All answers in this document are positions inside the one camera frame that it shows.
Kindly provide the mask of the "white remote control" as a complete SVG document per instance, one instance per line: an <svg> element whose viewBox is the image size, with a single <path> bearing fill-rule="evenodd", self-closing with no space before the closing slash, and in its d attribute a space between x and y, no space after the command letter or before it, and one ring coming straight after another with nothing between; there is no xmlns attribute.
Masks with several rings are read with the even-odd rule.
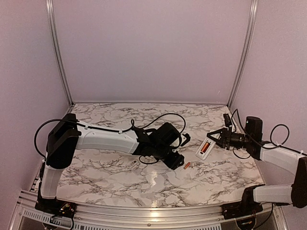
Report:
<svg viewBox="0 0 307 230"><path fill-rule="evenodd" d="M195 153L196 157L198 157L199 159L204 161L209 156L209 154L212 151L214 145L215 145L215 141L213 141L210 138L206 138L202 142L202 144L200 145L198 150L196 151L196 153Z"/></svg>

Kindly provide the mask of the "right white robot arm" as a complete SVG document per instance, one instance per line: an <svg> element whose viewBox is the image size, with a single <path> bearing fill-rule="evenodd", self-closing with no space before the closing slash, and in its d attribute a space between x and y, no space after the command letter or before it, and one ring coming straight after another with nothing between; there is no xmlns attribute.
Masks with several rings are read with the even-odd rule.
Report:
<svg viewBox="0 0 307 230"><path fill-rule="evenodd" d="M247 215L260 203L275 203L293 205L303 208L307 205L307 156L290 150L282 144L262 140L262 125L260 118L248 116L244 133L232 131L231 119L224 114L225 127L209 132L207 137L221 148L237 147L245 149L255 160L270 163L282 168L295 179L291 185L260 185L245 188L242 199L238 203L238 211Z"/></svg>

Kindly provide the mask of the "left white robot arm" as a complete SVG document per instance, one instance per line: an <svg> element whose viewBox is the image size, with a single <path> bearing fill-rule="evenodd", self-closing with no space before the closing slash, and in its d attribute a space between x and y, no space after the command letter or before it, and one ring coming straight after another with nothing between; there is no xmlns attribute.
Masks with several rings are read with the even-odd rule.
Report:
<svg viewBox="0 0 307 230"><path fill-rule="evenodd" d="M46 156L38 198L50 213L60 210L56 199L59 179L72 162L76 150L115 150L136 156L154 157L169 169L184 164L184 156L177 149L190 141L188 133L178 131L165 122L159 128L144 129L132 124L128 129L111 129L78 121L75 114L56 120L47 137Z"/></svg>

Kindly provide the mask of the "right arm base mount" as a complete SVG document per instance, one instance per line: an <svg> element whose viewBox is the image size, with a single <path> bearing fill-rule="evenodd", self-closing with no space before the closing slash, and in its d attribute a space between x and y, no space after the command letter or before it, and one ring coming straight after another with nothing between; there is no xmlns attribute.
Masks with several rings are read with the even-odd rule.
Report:
<svg viewBox="0 0 307 230"><path fill-rule="evenodd" d="M224 219L239 218L262 212L263 207L261 203L255 202L253 198L253 191L259 186L263 185L254 185L245 188L240 201L223 204L222 215Z"/></svg>

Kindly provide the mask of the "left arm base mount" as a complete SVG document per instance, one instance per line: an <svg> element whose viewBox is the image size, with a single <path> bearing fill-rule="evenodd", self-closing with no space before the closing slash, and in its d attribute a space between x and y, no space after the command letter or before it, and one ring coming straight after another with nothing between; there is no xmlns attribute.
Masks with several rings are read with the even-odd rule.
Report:
<svg viewBox="0 0 307 230"><path fill-rule="evenodd" d="M74 202L59 200L57 198L45 199L39 196L35 204L35 209L52 214L53 216L73 218L76 206Z"/></svg>

